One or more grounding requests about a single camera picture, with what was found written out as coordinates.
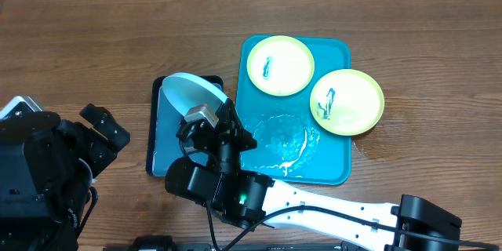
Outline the light blue rimmed plate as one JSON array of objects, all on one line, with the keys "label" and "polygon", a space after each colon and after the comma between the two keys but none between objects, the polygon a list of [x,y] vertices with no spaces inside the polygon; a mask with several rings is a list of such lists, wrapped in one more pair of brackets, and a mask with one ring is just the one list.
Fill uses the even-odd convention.
[{"label": "light blue rimmed plate", "polygon": [[228,96],[213,83],[185,72],[164,78],[162,90],[167,100],[182,116],[193,107],[202,104],[207,104],[213,111],[217,111],[228,99]]}]

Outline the green rimmed plate top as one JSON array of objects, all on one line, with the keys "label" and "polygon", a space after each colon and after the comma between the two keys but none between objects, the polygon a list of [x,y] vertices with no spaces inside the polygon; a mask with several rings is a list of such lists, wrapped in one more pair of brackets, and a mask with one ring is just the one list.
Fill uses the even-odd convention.
[{"label": "green rimmed plate top", "polygon": [[315,73],[315,59],[300,40],[276,35],[259,41],[251,49],[246,71],[263,93],[290,96],[310,83]]}]

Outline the green rimmed plate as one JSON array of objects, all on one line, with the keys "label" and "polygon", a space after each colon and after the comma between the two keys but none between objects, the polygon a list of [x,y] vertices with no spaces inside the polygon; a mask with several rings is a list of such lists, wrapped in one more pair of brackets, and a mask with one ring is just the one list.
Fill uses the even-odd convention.
[{"label": "green rimmed plate", "polygon": [[340,136],[357,136],[372,129],[380,121],[384,106],[380,85],[355,69],[340,69],[322,76],[309,99],[314,120]]},{"label": "green rimmed plate", "polygon": [[310,83],[315,73],[315,59],[300,40],[276,35],[259,41],[251,49],[246,71],[263,93],[290,96]]}]

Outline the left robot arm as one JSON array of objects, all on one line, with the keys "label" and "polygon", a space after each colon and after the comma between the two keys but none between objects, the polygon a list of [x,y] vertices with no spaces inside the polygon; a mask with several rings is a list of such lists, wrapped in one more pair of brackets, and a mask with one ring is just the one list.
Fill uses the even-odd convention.
[{"label": "left robot arm", "polygon": [[1,248],[76,250],[98,201],[94,179],[130,142],[104,107],[62,119],[29,96],[1,110]]}]

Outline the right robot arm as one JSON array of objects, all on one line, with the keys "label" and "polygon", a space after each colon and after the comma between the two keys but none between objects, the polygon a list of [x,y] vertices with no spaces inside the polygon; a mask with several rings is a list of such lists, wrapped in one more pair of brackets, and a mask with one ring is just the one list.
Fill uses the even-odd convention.
[{"label": "right robot arm", "polygon": [[[182,117],[176,138],[192,142],[166,173],[173,195],[203,206],[209,219],[242,229],[247,235],[261,224],[303,228],[338,238],[365,250],[484,250],[498,247],[460,240],[461,220],[417,196],[403,195],[399,204],[351,202],[302,191],[240,167],[240,154],[256,148],[230,99],[173,103]],[[192,153],[207,155],[201,165]]]}]

